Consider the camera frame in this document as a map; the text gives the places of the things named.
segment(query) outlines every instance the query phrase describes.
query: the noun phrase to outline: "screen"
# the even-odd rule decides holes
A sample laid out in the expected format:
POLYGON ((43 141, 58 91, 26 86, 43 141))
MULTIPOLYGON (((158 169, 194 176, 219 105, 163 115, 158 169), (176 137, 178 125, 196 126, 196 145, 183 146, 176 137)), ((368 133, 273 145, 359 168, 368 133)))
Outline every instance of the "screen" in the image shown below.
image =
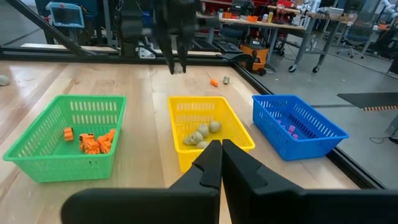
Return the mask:
POLYGON ((52 8, 54 22, 62 24, 77 24, 83 25, 80 18, 80 10, 78 9, 65 9, 65 8, 52 8))

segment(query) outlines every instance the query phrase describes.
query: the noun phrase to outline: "black metal frame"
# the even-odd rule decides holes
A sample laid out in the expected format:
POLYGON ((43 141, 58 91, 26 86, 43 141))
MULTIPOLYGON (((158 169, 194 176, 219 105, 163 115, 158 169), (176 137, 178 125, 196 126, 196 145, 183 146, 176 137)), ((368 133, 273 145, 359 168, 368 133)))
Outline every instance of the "black metal frame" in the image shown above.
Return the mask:
MULTIPOLYGON (((42 28, 46 34, 57 39, 67 49, 40 49, 28 47, 1 47, 0 60, 35 61, 35 62, 78 62, 78 63, 130 63, 165 65, 165 59, 157 54, 155 59, 124 58, 119 52, 94 51, 82 49, 65 37, 54 27, 50 26, 43 18, 29 9, 21 0, 6 0, 11 6, 42 28)), ((260 94, 273 94, 266 86, 259 82, 252 73, 248 72, 239 63, 233 63, 214 55, 189 55, 188 65, 230 66, 240 74, 260 94)), ((385 189, 374 177, 369 175, 362 167, 355 163, 338 147, 334 148, 327 157, 336 164, 355 184, 362 189, 385 189)))

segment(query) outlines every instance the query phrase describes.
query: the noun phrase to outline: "blue basket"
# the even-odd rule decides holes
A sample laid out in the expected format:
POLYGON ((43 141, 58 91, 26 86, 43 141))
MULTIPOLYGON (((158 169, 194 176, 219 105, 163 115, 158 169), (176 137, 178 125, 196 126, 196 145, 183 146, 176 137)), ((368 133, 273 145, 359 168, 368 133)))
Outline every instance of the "blue basket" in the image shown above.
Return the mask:
POLYGON ((325 156, 349 137, 297 96, 256 95, 253 100, 254 124, 286 161, 325 156))

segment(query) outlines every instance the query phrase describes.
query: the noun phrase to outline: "green basket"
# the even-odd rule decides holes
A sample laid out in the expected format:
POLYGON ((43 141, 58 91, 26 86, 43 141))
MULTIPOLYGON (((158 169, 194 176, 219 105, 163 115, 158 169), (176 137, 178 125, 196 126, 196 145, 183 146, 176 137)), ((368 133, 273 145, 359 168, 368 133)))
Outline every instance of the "green basket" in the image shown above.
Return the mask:
POLYGON ((3 155, 36 182, 109 178, 122 125, 124 96, 57 96, 3 155), (63 130, 72 127, 74 140, 63 130), (116 129, 108 154, 80 152, 79 134, 102 136, 116 129))

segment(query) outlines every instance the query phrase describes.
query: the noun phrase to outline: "yellow basket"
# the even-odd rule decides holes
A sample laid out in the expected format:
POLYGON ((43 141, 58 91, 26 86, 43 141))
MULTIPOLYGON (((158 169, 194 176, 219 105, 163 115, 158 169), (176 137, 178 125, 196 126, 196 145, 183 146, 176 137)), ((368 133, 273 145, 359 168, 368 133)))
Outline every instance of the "yellow basket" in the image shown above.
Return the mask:
POLYGON ((178 154, 181 172, 186 172, 203 149, 186 146, 183 140, 197 130, 199 125, 219 121, 221 131, 209 134, 206 141, 230 139, 248 152, 256 146, 243 127, 232 107, 220 96, 171 96, 169 97, 175 150, 178 154))

